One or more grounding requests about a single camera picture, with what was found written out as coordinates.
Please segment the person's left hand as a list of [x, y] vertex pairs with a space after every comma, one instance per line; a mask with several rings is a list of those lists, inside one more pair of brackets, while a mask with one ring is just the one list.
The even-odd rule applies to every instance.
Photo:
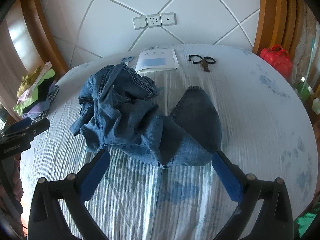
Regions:
[[[22, 181], [20, 179], [20, 162], [17, 161], [16, 159], [14, 159], [13, 162], [14, 165], [14, 174], [12, 175], [12, 182], [14, 184], [14, 187], [12, 188], [13, 194], [15, 196], [15, 199], [20, 203], [21, 202], [21, 198], [23, 196], [23, 188], [22, 188]], [[6, 205], [3, 202], [2, 197], [6, 194], [6, 191], [3, 187], [3, 185], [1, 185], [1, 209], [3, 211], [9, 211], [6, 207]]]

